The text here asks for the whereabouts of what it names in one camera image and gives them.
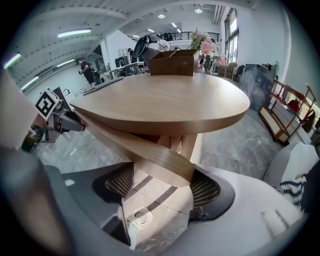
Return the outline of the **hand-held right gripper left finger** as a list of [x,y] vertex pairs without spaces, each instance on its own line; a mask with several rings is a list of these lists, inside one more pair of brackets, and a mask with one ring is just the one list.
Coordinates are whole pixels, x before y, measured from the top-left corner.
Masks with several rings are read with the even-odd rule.
[[73,255],[134,255],[124,217],[124,198],[133,186],[133,163],[71,173],[50,165],[45,170]]

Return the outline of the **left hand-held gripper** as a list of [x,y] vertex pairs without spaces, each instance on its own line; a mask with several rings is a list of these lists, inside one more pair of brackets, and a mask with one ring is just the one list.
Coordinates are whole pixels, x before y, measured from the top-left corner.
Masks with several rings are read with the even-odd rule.
[[70,109],[64,97],[46,88],[35,103],[38,114],[44,120],[42,143],[54,143],[64,132],[83,132],[85,125]]

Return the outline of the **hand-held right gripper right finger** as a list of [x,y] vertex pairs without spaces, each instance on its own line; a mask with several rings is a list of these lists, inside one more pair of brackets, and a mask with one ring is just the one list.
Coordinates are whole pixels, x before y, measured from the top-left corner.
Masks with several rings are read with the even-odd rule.
[[230,208],[218,218],[189,223],[193,197],[189,187],[153,179],[140,189],[152,200],[155,229],[142,250],[155,256],[247,256],[284,241],[303,213],[267,183],[211,167],[210,177],[228,182],[235,192]]

